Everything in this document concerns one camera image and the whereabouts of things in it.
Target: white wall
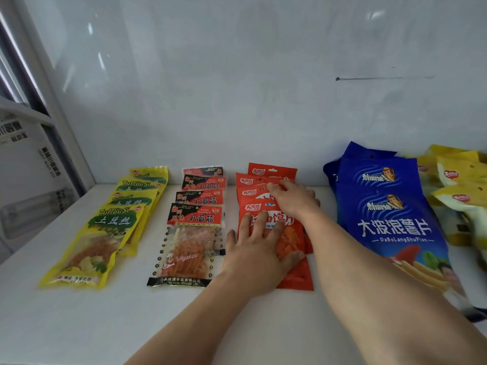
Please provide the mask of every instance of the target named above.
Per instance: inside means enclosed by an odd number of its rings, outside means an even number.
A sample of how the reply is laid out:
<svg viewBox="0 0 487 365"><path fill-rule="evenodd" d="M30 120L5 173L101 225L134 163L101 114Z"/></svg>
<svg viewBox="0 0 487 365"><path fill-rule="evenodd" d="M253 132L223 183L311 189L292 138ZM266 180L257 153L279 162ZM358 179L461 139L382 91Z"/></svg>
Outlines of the white wall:
<svg viewBox="0 0 487 365"><path fill-rule="evenodd" d="M485 149L487 0L16 0L98 183ZM363 81L342 78L384 77Z"/></svg>

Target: finger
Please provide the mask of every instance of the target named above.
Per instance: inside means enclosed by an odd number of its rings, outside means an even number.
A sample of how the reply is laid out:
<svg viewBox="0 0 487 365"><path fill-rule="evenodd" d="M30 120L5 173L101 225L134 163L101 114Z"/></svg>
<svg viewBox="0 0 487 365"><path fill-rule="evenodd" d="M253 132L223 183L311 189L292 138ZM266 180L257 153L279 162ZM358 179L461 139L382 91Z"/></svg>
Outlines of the finger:
<svg viewBox="0 0 487 365"><path fill-rule="evenodd" d="M291 189L292 187L295 186L294 183L292 183L290 180L287 179L283 179L279 183L282 184L285 189Z"/></svg>
<svg viewBox="0 0 487 365"><path fill-rule="evenodd" d="M269 190L271 195L274 196L276 199L281 197L281 195L285 192L281 190L277 184L273 184L273 183L267 184L267 190Z"/></svg>
<svg viewBox="0 0 487 365"><path fill-rule="evenodd" d="M247 213L240 221L239 228L239 240L247 239L250 236L250 221L252 220L252 214Z"/></svg>
<svg viewBox="0 0 487 365"><path fill-rule="evenodd" d="M281 238L281 235L283 235L283 230L284 230L284 222L278 221L276 225L274 225L274 228L272 228L271 233L269 233L269 235L265 239L266 241L269 242L272 248L276 246L277 241L279 241L279 238Z"/></svg>
<svg viewBox="0 0 487 365"><path fill-rule="evenodd" d="M269 213L267 211L261 211L259 215L257 215L257 220L254 224L254 230L252 232L252 237L254 238L261 238L262 234L264 233L265 223L267 222L267 217Z"/></svg>
<svg viewBox="0 0 487 365"><path fill-rule="evenodd" d="M227 234L227 253L232 252L233 248L235 247L235 231L230 229L230 232Z"/></svg>
<svg viewBox="0 0 487 365"><path fill-rule="evenodd" d="M294 268L304 257L305 254L303 251L293 251L291 253L288 253L281 260L281 267L283 268L283 272L287 274L287 272Z"/></svg>

